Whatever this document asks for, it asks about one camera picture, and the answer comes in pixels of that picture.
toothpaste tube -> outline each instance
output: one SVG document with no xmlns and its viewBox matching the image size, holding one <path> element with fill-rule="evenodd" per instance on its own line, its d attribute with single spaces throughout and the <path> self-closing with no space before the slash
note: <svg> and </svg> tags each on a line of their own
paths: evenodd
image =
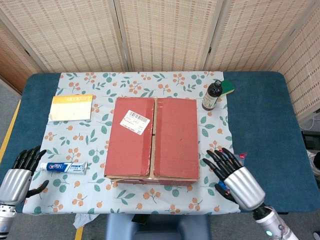
<svg viewBox="0 0 320 240">
<path fill-rule="evenodd" d="M 87 162 L 48 162 L 40 163 L 41 170 L 71 173 L 71 174 L 86 174 L 88 167 Z"/>
</svg>

barcode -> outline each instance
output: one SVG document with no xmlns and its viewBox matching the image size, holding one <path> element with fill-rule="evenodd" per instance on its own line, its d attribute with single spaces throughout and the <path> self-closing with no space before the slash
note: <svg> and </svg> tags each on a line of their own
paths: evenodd
<svg viewBox="0 0 320 240">
<path fill-rule="evenodd" d="M 143 121 L 144 123 L 148 120 L 146 117 L 141 116 L 141 115 L 139 115 L 139 114 L 137 114 L 137 113 L 135 113 L 133 111 L 130 112 L 130 116 L 132 116 L 132 117 L 134 117 L 136 119 L 139 119 L 139 120 Z"/>
</svg>

green sponge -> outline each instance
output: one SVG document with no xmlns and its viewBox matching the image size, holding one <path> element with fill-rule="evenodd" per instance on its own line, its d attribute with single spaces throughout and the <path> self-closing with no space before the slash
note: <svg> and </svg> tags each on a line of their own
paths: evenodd
<svg viewBox="0 0 320 240">
<path fill-rule="evenodd" d="M 234 90 L 235 90 L 234 86 L 232 85 L 232 83 L 228 79 L 224 79 L 222 81 L 222 94 L 221 94 L 221 96 L 226 95 L 226 94 L 230 94 Z"/>
</svg>

table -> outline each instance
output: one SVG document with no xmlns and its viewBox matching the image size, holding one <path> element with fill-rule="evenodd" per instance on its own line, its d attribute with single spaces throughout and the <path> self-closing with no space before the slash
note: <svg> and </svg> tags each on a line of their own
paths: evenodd
<svg viewBox="0 0 320 240">
<path fill-rule="evenodd" d="M 279 212 L 317 209 L 319 191 L 284 77 L 276 72 L 225 72 L 223 75 L 236 89 L 227 96 L 233 149 L 236 153 L 248 152 L 245 164 L 264 188 L 265 202 Z M 16 157 L 16 149 L 32 148 L 42 141 L 59 76 L 56 73 L 35 74 L 27 81 L 0 165 L 1 179 Z M 286 157 L 274 154 L 280 152 Z"/>
</svg>

woven screen panel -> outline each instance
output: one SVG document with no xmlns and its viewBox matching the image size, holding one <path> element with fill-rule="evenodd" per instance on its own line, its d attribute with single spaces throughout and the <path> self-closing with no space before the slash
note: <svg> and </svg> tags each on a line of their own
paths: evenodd
<svg viewBox="0 0 320 240">
<path fill-rule="evenodd" d="M 312 0 L 233 0 L 211 71 L 259 71 Z"/>
<path fill-rule="evenodd" d="M 50 72 L 124 70 L 106 0 L 11 0 L 0 8 Z"/>
<path fill-rule="evenodd" d="M 284 75 L 297 117 L 320 104 L 320 6 L 271 70 Z"/>
<path fill-rule="evenodd" d="M 119 1 L 133 71 L 202 70 L 217 0 Z"/>
<path fill-rule="evenodd" d="M 16 43 L 14 36 L 0 21 L 0 75 L 20 92 L 23 91 L 27 78 L 42 70 Z"/>
</svg>

